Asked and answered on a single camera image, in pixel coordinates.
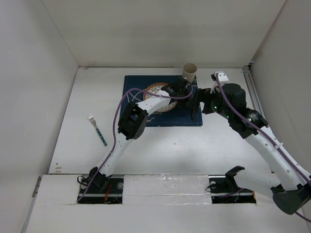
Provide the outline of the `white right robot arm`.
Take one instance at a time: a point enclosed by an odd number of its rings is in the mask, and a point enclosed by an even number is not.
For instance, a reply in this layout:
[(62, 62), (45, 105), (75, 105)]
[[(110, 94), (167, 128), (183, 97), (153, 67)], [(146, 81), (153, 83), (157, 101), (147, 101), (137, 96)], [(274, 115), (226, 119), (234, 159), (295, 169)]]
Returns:
[(276, 139), (268, 122), (256, 110), (247, 107), (246, 92), (235, 83), (197, 89), (191, 107), (204, 104), (204, 114), (219, 114), (230, 128), (251, 145), (272, 169), (257, 175), (243, 166), (235, 166), (209, 187), (212, 193), (237, 193), (241, 189), (258, 192), (273, 200), (288, 215), (295, 214), (311, 199), (311, 174), (297, 165)]

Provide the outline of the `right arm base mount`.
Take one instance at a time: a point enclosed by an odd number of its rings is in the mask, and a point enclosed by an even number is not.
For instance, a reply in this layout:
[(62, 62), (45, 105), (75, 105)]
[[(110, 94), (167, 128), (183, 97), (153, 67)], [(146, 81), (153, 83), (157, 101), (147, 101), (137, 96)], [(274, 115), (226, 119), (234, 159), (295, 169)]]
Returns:
[(230, 169), (225, 175), (209, 175), (205, 191), (211, 194), (212, 204), (256, 204), (255, 193), (246, 188), (240, 188), (234, 177), (245, 170), (242, 166)]

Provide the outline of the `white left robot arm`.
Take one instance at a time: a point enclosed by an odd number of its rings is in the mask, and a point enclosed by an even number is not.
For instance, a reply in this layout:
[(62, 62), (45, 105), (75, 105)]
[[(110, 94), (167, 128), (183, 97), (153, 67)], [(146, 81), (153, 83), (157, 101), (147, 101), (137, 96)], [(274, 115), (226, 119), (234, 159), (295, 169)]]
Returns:
[(140, 102), (129, 102), (120, 114), (119, 121), (113, 120), (113, 145), (109, 153), (94, 167), (85, 182), (97, 192), (104, 192), (108, 188), (110, 177), (113, 175), (119, 159), (127, 147), (142, 136), (149, 115), (172, 102), (185, 102), (192, 97), (193, 87), (186, 78), (179, 77), (177, 81), (167, 84), (154, 92), (132, 88), (127, 91), (119, 102), (115, 116), (118, 116), (121, 104), (131, 91), (138, 91), (149, 96)]

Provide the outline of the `blue cloth placemat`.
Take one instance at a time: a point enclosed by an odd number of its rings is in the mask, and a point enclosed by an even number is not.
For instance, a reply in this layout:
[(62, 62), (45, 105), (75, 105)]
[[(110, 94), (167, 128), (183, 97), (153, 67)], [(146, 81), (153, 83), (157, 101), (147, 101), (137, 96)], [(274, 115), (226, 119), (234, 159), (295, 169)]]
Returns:
[[(177, 75), (126, 75), (123, 83), (123, 94), (132, 88), (144, 90), (154, 83), (170, 84), (177, 79)], [(120, 114), (122, 114), (129, 102), (138, 103), (143, 100), (143, 94), (137, 90), (131, 91), (122, 102)], [(147, 127), (174, 127), (174, 126), (202, 126), (202, 114), (196, 114), (196, 120), (192, 121), (189, 109), (176, 106), (171, 111), (161, 115), (151, 114), (148, 117)]]

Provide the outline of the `beige paper cup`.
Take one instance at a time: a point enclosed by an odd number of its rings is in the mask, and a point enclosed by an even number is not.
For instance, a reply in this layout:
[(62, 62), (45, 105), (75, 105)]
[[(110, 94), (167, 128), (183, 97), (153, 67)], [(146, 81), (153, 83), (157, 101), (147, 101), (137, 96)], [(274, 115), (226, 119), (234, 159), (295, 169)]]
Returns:
[(197, 72), (197, 65), (194, 63), (186, 63), (182, 66), (182, 77), (189, 81), (190, 83), (193, 82), (196, 72)]

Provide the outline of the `floral ceramic plate orange rim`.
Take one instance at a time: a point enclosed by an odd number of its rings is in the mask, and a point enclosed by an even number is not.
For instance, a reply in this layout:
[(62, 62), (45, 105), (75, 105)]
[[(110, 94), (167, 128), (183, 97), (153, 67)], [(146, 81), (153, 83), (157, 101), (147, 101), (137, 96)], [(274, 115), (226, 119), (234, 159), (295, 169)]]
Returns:
[[(155, 94), (158, 90), (160, 90), (162, 87), (168, 85), (167, 83), (154, 83), (152, 85), (150, 85), (149, 87), (147, 87), (145, 89), (146, 92), (149, 93), (153, 93)], [(149, 94), (143, 94), (143, 100), (147, 100), (148, 98), (151, 98), (153, 96), (149, 95)], [(159, 108), (158, 110), (156, 110), (155, 112), (153, 112), (153, 114), (159, 114), (161, 115), (164, 112), (168, 112), (171, 111), (173, 108), (175, 108), (177, 106), (176, 102), (172, 102), (166, 106), (163, 106), (161, 108)]]

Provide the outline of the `black table knife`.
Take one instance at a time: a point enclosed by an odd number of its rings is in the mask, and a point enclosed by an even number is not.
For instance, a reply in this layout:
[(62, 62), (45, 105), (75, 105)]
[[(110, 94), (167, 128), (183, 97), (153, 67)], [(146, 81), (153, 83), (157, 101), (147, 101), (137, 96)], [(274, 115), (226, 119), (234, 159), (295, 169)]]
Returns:
[(194, 107), (191, 111), (191, 119), (192, 121), (195, 121), (196, 120), (196, 113), (197, 113), (197, 110), (196, 108)]

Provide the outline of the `fork with teal handle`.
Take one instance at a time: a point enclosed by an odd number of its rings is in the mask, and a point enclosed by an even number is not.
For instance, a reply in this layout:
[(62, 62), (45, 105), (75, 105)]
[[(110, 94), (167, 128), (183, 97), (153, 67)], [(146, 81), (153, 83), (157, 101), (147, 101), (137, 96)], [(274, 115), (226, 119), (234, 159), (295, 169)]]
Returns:
[(100, 137), (102, 143), (103, 143), (104, 146), (106, 147), (106, 146), (107, 146), (107, 142), (106, 142), (106, 140), (104, 139), (103, 135), (101, 134), (101, 132), (100, 132), (98, 126), (97, 126), (97, 123), (96, 123), (95, 118), (93, 117), (92, 114), (89, 114), (89, 115), (88, 115), (88, 119), (89, 119), (90, 123), (93, 125), (93, 127), (95, 128), (95, 130), (96, 130), (98, 136)]

